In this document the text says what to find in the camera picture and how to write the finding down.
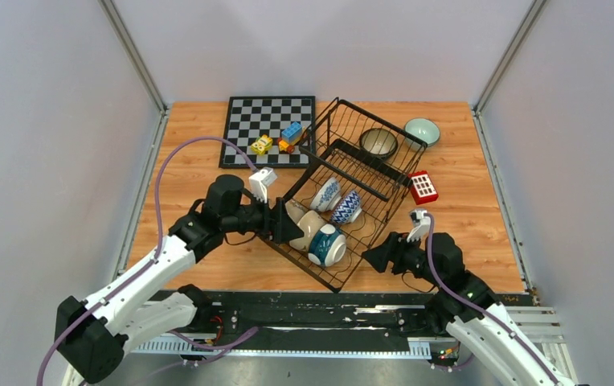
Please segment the black patterned rim bowl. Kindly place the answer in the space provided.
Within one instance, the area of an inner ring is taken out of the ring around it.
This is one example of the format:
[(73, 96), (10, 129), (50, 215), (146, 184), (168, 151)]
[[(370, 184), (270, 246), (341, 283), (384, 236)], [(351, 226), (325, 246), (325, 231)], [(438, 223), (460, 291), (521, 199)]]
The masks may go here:
[(361, 149), (372, 154), (396, 153), (399, 146), (396, 136), (382, 127), (364, 131), (358, 142)]

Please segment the teal white dotted bowl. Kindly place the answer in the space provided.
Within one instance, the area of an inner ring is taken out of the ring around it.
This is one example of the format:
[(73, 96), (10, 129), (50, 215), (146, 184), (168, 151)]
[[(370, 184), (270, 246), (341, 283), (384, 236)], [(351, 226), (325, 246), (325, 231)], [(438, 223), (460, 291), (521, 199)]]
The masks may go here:
[(330, 267), (338, 263), (346, 251), (346, 236), (332, 224), (322, 226), (312, 239), (308, 258), (314, 264)]

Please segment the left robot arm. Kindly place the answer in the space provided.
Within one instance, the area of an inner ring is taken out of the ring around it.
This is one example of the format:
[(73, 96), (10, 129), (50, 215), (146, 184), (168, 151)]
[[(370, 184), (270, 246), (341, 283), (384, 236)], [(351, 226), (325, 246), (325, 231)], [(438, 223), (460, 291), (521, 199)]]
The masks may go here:
[(284, 200), (271, 206), (268, 188), (276, 180), (265, 167), (241, 178), (220, 175), (207, 196), (161, 236), (157, 246), (125, 273), (79, 300), (70, 296), (56, 311), (53, 351), (59, 352), (88, 384), (112, 374), (134, 348), (168, 331), (188, 326), (205, 331), (212, 322), (210, 301), (198, 287), (185, 285), (147, 306), (167, 282), (218, 248), (230, 232), (253, 232), (286, 243), (303, 235)]

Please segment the white grid pattern bowl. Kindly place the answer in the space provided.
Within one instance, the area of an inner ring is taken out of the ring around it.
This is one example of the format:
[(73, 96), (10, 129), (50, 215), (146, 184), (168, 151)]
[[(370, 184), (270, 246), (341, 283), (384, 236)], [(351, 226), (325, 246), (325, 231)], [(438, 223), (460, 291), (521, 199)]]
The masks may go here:
[(404, 130), (411, 136), (426, 142), (428, 146), (434, 146), (440, 140), (439, 126), (427, 118), (411, 119), (405, 124)]

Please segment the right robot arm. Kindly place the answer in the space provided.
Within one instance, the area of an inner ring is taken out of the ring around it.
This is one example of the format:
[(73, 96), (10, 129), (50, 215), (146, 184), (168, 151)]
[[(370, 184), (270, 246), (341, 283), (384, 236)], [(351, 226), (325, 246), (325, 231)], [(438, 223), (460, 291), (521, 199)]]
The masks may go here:
[(424, 325), (434, 335), (451, 335), (488, 368), (503, 385), (573, 385), (522, 332), (498, 296), (465, 268), (463, 252), (445, 232), (426, 244), (391, 232), (380, 245), (363, 253), (379, 273), (412, 273), (437, 292), (426, 302)]

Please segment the black wire dish rack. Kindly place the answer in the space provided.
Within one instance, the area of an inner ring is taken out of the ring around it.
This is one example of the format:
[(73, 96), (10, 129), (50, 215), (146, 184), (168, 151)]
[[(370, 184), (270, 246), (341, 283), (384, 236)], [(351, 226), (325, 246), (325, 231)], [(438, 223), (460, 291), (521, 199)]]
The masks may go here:
[[(359, 147), (361, 134), (372, 128), (390, 130), (399, 143), (395, 156), (388, 160), (370, 158)], [(284, 194), (285, 201), (294, 200), (308, 207), (325, 181), (335, 177), (342, 194), (355, 190), (361, 197), (362, 214), (352, 223), (343, 224), (346, 253), (336, 264), (322, 267), (288, 244), (266, 243), (291, 261), (320, 285), (337, 293), (349, 281), (362, 260), (362, 253), (375, 246), (409, 194), (408, 175), (415, 172), (426, 142), (411, 136), (404, 129), (353, 104), (335, 98), (320, 109), (316, 121), (308, 129), (315, 140), (315, 150), (305, 149), (309, 165)]]

